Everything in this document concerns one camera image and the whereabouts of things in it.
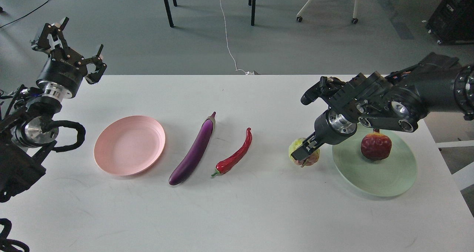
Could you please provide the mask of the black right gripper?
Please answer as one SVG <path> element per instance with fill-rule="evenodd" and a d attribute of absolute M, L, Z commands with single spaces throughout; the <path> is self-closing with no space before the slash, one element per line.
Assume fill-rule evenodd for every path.
<path fill-rule="evenodd" d="M 301 146 L 291 155 L 295 160 L 305 162 L 318 148 L 316 145 L 337 145 L 349 139 L 357 131 L 357 123 L 348 121 L 342 114 L 327 109 L 314 123 L 314 132 L 305 138 Z"/>

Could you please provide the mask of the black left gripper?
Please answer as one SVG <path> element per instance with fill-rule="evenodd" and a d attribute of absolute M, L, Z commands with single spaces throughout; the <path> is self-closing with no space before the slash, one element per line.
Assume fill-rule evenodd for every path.
<path fill-rule="evenodd" d="M 83 77 L 88 84 L 98 83 L 107 68 L 107 64 L 103 62 L 101 55 L 104 48 L 103 44 L 99 46 L 95 56 L 84 60 L 83 55 L 72 48 L 69 49 L 63 35 L 68 21 L 69 18 L 65 17 L 59 23 L 45 23 L 30 43 L 32 50 L 46 53 L 49 56 L 36 81 L 37 86 L 44 89 L 47 83 L 55 83 L 69 91 L 66 98 L 74 98 Z M 83 60 L 83 66 L 76 65 L 81 60 Z M 85 66 L 89 64 L 93 64 L 95 70 L 87 73 Z"/>

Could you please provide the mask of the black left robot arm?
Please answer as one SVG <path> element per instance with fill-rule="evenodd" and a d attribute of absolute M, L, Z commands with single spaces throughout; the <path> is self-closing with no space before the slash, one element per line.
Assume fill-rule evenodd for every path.
<path fill-rule="evenodd" d="M 1 119 L 0 201 L 31 188 L 46 173 L 42 165 L 51 151 L 77 149 L 85 141 L 85 128 L 78 122 L 53 119 L 61 111 L 63 99 L 74 98 L 83 80 L 100 81 L 107 65 L 99 46 L 95 56 L 85 58 L 71 48 L 63 35 L 69 19 L 46 23 L 31 41 L 34 51 L 49 57 L 36 87 L 21 85 L 1 99 L 11 99 Z"/>

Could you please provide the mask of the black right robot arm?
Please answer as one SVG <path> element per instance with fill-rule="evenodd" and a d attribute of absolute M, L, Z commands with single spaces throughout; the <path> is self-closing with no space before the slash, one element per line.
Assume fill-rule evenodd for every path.
<path fill-rule="evenodd" d="M 473 120 L 473 65 L 429 53 L 418 64 L 390 75 L 359 73 L 349 81 L 321 77 L 301 97 L 308 105 L 318 98 L 328 109 L 314 122 L 314 132 L 291 158 L 303 162 L 323 144 L 337 145 L 353 136 L 358 124 L 398 132 L 414 132 L 430 112 L 462 112 Z"/>

